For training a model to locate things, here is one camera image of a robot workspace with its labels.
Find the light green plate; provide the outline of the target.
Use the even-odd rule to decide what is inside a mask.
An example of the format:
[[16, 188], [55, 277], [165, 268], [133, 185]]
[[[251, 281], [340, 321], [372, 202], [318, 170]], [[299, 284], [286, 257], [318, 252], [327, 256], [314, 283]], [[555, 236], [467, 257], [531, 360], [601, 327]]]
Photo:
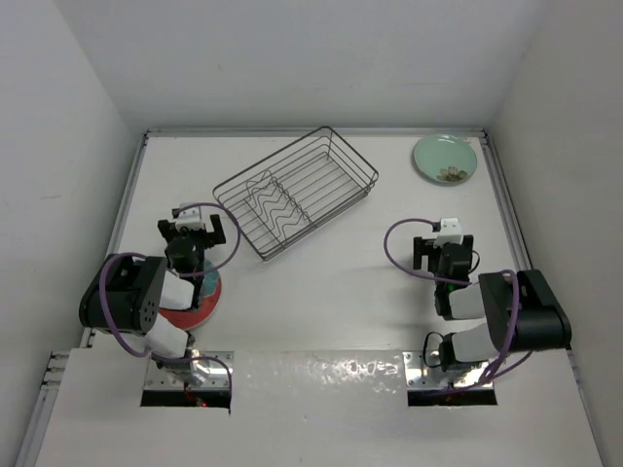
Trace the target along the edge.
[[420, 139], [413, 149], [413, 165], [427, 181], [454, 186], [466, 182], [478, 167], [471, 145], [448, 134], [432, 134]]

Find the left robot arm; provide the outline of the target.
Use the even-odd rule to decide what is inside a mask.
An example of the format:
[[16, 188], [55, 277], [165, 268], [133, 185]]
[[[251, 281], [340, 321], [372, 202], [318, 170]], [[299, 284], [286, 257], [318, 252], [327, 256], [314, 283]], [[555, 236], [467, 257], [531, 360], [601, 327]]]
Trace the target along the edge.
[[230, 371], [195, 346], [192, 330], [213, 313], [222, 279], [205, 257], [226, 241], [219, 215], [178, 209], [158, 223], [162, 256], [109, 255], [79, 305], [83, 326], [114, 336], [130, 355], [151, 358], [175, 380], [201, 387]]

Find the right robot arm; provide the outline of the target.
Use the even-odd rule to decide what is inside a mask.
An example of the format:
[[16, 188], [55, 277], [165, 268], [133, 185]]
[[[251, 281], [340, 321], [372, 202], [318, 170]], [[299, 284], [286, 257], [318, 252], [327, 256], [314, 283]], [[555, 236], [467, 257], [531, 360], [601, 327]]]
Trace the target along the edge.
[[424, 339], [422, 359], [443, 372], [467, 370], [483, 362], [493, 365], [481, 379], [495, 377], [512, 353], [537, 352], [570, 347], [570, 321], [542, 272], [487, 272], [469, 281], [473, 270], [473, 237], [458, 243], [416, 236], [413, 268], [435, 277], [434, 307], [446, 321], [478, 320], [481, 324], [441, 337], [435, 352]]

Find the red and teal plate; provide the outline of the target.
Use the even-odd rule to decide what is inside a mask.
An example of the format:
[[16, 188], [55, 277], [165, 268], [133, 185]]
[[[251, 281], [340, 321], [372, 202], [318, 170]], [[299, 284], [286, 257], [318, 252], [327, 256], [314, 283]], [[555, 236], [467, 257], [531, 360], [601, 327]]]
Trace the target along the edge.
[[181, 297], [182, 292], [190, 288], [183, 286], [174, 272], [168, 269], [160, 299], [159, 314], [179, 329], [190, 332], [201, 326], [215, 311], [222, 295], [222, 280], [219, 271], [213, 271], [202, 277], [202, 285], [195, 307], [187, 309], [167, 308], [165, 305], [189, 305], [189, 299]]

